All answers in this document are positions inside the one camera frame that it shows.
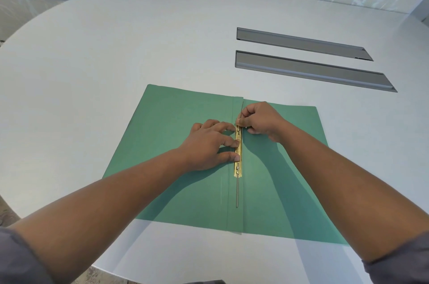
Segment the person's left hand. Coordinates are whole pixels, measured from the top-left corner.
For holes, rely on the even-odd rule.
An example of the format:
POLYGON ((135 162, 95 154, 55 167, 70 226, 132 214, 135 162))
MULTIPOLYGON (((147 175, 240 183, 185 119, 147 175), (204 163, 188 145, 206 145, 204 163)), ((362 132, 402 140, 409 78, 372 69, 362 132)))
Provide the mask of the person's left hand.
POLYGON ((203 171, 226 162, 217 162, 217 154, 235 152, 239 142, 230 135, 218 133, 214 125, 218 120, 209 119, 199 130, 190 130, 190 134, 177 149, 184 163, 185 172, 203 171))

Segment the grey left shirt sleeve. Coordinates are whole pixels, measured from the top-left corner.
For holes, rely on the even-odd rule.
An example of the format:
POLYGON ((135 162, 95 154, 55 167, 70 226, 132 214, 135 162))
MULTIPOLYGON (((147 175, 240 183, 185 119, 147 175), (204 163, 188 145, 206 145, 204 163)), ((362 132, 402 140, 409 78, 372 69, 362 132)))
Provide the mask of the grey left shirt sleeve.
POLYGON ((54 284, 24 239, 6 227, 0 227, 0 284, 54 284))

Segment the brass fastener compressor bar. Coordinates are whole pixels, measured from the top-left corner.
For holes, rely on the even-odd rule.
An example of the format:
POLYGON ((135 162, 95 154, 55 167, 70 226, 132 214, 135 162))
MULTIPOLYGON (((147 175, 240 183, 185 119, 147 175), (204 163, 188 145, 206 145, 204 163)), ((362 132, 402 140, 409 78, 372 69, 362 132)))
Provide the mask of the brass fastener compressor bar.
POLYGON ((238 147, 235 148, 235 152, 239 155, 240 160, 234 163, 234 176, 240 178, 242 177, 242 127, 240 126, 236 126, 235 140, 239 142, 238 147))

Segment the grey right shirt sleeve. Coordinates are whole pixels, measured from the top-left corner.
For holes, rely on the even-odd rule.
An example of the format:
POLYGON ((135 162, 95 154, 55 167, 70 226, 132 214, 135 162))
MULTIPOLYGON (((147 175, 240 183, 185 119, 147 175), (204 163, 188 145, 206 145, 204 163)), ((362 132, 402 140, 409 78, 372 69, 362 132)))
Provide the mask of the grey right shirt sleeve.
POLYGON ((429 284, 429 232, 362 263, 373 284, 429 284))

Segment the green paper file folder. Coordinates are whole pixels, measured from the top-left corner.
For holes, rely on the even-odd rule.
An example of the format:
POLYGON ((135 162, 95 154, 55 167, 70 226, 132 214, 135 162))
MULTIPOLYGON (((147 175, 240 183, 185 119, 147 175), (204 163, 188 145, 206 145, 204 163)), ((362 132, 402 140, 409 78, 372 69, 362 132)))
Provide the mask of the green paper file folder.
MULTIPOLYGON (((177 148, 193 124, 234 123, 254 101, 149 84, 104 178, 177 148)), ((236 197, 232 163, 181 176, 137 219, 347 244, 284 147, 243 129, 242 175, 236 197)))

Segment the person's right hand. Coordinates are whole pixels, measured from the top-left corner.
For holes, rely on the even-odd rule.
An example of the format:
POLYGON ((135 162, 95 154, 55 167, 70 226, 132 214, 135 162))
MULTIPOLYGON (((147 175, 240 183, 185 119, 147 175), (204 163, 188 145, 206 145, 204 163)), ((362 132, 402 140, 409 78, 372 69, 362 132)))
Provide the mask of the person's right hand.
POLYGON ((238 117, 253 117, 253 126, 242 126, 249 133, 266 135, 274 142, 284 143, 285 131, 288 130, 289 122, 269 103, 251 103, 243 108, 238 117))

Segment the person's left forearm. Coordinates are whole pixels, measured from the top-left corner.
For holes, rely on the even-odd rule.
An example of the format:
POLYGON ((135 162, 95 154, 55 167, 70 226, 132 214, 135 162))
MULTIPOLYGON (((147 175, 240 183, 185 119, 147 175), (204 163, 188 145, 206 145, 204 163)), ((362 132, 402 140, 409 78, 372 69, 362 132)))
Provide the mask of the person's left forearm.
POLYGON ((187 172, 179 149, 58 199, 11 226, 55 284, 88 269, 130 222, 187 172))

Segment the grey shirt sleeve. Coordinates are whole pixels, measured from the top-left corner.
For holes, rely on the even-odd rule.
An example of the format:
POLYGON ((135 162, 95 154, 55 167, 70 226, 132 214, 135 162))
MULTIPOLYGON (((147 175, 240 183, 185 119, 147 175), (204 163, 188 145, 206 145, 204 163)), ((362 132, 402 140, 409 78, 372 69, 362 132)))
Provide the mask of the grey shirt sleeve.
POLYGON ((54 284, 24 239, 6 227, 0 227, 0 284, 54 284))
POLYGON ((362 263, 373 284, 429 284, 429 232, 362 263))

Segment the person's right forearm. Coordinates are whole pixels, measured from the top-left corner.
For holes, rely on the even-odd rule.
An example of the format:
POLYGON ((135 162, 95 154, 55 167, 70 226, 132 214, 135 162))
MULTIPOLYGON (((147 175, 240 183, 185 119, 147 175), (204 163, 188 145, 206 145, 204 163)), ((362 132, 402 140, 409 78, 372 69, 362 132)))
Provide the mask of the person's right forearm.
POLYGON ((429 233, 429 215, 359 165, 286 120, 273 133, 351 248, 366 262, 429 233))

